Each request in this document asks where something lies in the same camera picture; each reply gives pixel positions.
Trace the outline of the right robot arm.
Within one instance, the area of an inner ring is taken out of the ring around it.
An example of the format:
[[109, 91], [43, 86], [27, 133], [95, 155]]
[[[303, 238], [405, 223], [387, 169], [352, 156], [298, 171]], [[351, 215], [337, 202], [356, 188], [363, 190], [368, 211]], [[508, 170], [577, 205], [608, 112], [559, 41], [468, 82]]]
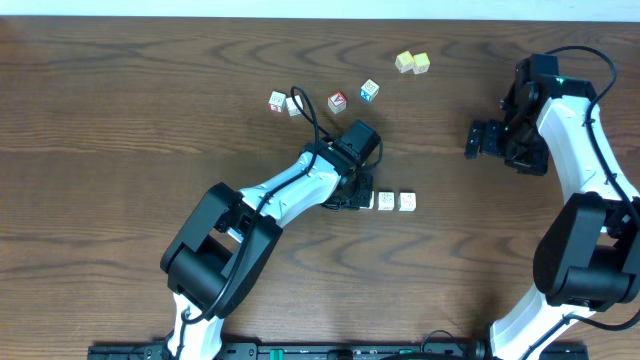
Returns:
[[474, 121], [464, 155], [489, 154], [520, 174], [542, 176], [556, 168], [564, 205], [540, 240], [534, 283], [503, 318], [494, 321], [473, 359], [560, 357], [550, 345], [581, 322], [624, 331], [593, 320], [639, 293], [639, 192], [625, 177], [606, 138], [596, 91], [585, 79], [559, 72], [555, 51], [520, 61], [501, 102], [501, 121]]

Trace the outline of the block with red emblem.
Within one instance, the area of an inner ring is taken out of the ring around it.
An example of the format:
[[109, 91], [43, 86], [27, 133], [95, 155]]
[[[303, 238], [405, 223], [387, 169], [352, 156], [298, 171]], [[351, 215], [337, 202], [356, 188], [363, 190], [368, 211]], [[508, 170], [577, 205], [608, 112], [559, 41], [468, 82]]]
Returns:
[[373, 209], [374, 204], [375, 204], [375, 191], [372, 190], [371, 194], [370, 194], [369, 205], [368, 205], [367, 209]]

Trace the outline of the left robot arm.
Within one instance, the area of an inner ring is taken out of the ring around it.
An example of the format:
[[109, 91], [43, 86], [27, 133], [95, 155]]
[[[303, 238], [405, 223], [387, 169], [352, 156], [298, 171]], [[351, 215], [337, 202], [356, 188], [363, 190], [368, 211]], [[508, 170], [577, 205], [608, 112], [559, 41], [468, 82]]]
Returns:
[[211, 187], [160, 261], [176, 304], [163, 358], [214, 358], [224, 319], [255, 285], [284, 226], [316, 205], [369, 206], [366, 160], [382, 149], [381, 137], [357, 120], [337, 138], [306, 144], [292, 166], [259, 185]]

